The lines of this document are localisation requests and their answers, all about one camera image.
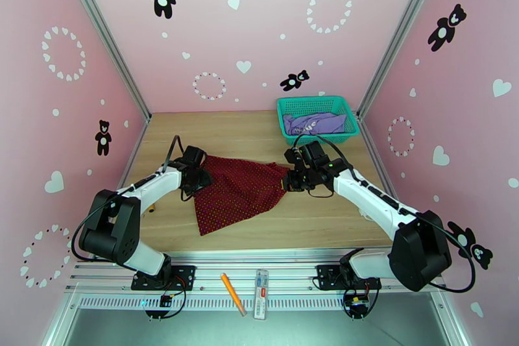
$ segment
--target purple cloth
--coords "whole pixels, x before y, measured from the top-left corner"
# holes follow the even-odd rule
[[[317,113],[301,117],[288,114],[283,116],[287,135],[340,134],[344,133],[345,121],[346,114]]]

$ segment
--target circle of hearts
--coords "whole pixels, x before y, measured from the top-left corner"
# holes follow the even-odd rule
[[[317,23],[313,20],[313,17],[311,17],[313,13],[313,9],[311,7],[315,6],[317,4],[317,0],[310,0],[309,7],[306,9],[306,22],[310,26],[310,28],[317,32],[318,34],[322,34],[323,32],[325,34],[329,34],[331,32],[337,31],[339,28],[341,28],[346,23],[346,18],[350,17],[352,7],[352,1],[351,0],[343,0],[345,1],[344,7],[346,8],[346,12],[344,12],[344,16],[337,22],[337,24],[334,24],[332,28],[326,27],[323,29],[321,26],[317,27]]]
[[[81,76],[83,76],[83,73],[85,72],[84,68],[86,68],[86,60],[84,60],[84,59],[81,60],[81,62],[79,63],[80,66],[78,67],[76,72],[72,73],[72,75],[70,75],[68,73],[67,73],[67,75],[64,75],[63,72],[60,70],[60,68],[58,68],[55,63],[51,62],[51,56],[46,53],[46,51],[48,51],[51,48],[49,43],[51,43],[50,41],[53,37],[53,34],[55,36],[58,36],[60,34],[60,32],[63,35],[70,38],[72,40],[72,42],[76,43],[76,47],[79,50],[79,55],[81,56],[81,58],[85,58],[85,56],[86,56],[85,51],[82,49],[83,45],[81,44],[81,42],[79,40],[76,41],[77,37],[74,34],[74,32],[69,31],[69,29],[65,28],[65,27],[61,27],[61,29],[59,29],[58,27],[54,26],[49,31],[46,31],[45,34],[43,34],[43,41],[42,41],[43,60],[46,63],[48,63],[49,70],[52,73],[56,73],[56,76],[59,79],[66,80],[68,82],[71,82],[72,80],[79,80],[81,78]]]
[[[404,150],[396,150],[392,143],[391,132],[399,123],[405,125],[406,127],[409,127],[409,136],[411,140],[408,143],[408,148]],[[411,120],[407,120],[403,116],[400,116],[398,119],[393,119],[391,125],[387,129],[387,141],[389,143],[389,149],[394,153],[394,155],[396,155],[397,157],[400,157],[401,155],[403,157],[407,157],[411,150],[415,148],[415,130],[413,129],[413,124],[411,123]]]
[[[213,79],[217,79],[221,85],[221,91],[220,94],[213,96],[207,96],[200,92],[198,89],[198,82],[203,77],[212,77]],[[200,98],[207,99],[208,101],[216,101],[217,99],[220,99],[223,97],[227,91],[227,87],[225,86],[225,80],[219,77],[216,73],[209,73],[209,72],[202,72],[200,75],[196,75],[193,80],[193,88],[195,89],[195,94],[198,94]]]
[[[40,286],[40,288],[42,288],[43,281],[45,281],[45,286],[43,286],[43,287],[46,287],[47,278],[44,277],[41,280],[36,281],[36,279],[34,277],[30,278],[30,276],[27,274],[30,271],[30,267],[28,265],[29,260],[27,259],[27,257],[29,257],[33,253],[32,248],[36,245],[37,241],[43,240],[43,236],[45,234],[50,234],[50,233],[55,234],[56,232],[60,233],[61,235],[63,235],[63,237],[67,238],[67,252],[68,253],[70,252],[71,240],[70,240],[70,236],[69,236],[70,231],[68,228],[63,228],[63,227],[60,227],[58,224],[53,224],[47,230],[47,232],[39,231],[36,235],[34,235],[34,242],[32,242],[29,246],[27,246],[22,253],[23,265],[20,267],[20,276],[23,277],[24,280],[26,280],[25,285],[27,286],[27,288],[32,288],[33,286]],[[67,254],[66,256],[63,257],[63,264],[61,265],[60,269],[64,268],[65,265],[67,265],[69,261],[70,261],[70,255]],[[49,282],[52,281],[53,277],[56,278],[55,274],[57,271],[59,271],[59,269],[55,270],[53,272],[53,275],[49,277]]]

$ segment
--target small package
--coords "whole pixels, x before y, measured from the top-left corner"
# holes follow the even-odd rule
[[[256,294],[254,298],[254,319],[265,320],[267,313],[267,292],[269,289],[269,271],[256,271]]]

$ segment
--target gray floor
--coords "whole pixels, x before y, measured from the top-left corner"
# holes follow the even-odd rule
[[[352,322],[343,312],[267,312],[266,321],[236,312],[182,312],[149,322],[145,312],[81,310],[67,345],[441,346],[447,345],[428,293],[381,294]]]

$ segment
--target white heart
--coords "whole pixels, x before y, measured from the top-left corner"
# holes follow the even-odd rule
[[[446,166],[450,163],[450,157],[445,154],[442,146],[436,146],[433,153],[433,164]]]
[[[470,304],[470,310],[477,314],[479,317],[483,318],[483,310],[481,309],[479,303],[473,302]]]
[[[494,90],[495,98],[497,98],[497,97],[500,97],[501,95],[505,95],[507,92],[512,90],[512,84],[510,84],[509,82],[503,82],[502,79],[496,79],[496,80],[494,80],[492,89]]]
[[[232,7],[234,10],[238,10],[239,0],[227,0],[227,5]]]
[[[252,64],[250,61],[238,61],[236,62],[236,68],[242,73],[247,73]]]
[[[57,193],[64,188],[63,175],[59,171],[54,171],[51,175],[51,179],[45,183],[45,191],[47,193]]]

